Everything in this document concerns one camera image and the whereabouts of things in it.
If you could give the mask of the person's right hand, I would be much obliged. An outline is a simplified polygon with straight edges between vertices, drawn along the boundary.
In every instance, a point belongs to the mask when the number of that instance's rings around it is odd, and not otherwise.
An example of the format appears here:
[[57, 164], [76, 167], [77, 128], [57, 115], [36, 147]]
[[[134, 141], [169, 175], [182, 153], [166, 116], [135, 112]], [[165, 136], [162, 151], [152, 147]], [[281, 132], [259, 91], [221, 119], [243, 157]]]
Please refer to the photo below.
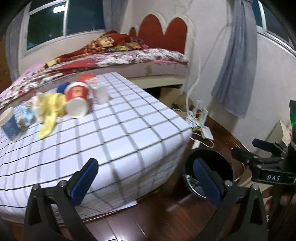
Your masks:
[[280, 199], [281, 206], [287, 206], [289, 204], [295, 205], [295, 192], [294, 193], [284, 193], [279, 187], [270, 186], [261, 193], [263, 199], [267, 199], [264, 208], [266, 215], [270, 215], [273, 212], [273, 206], [275, 204], [274, 199]]

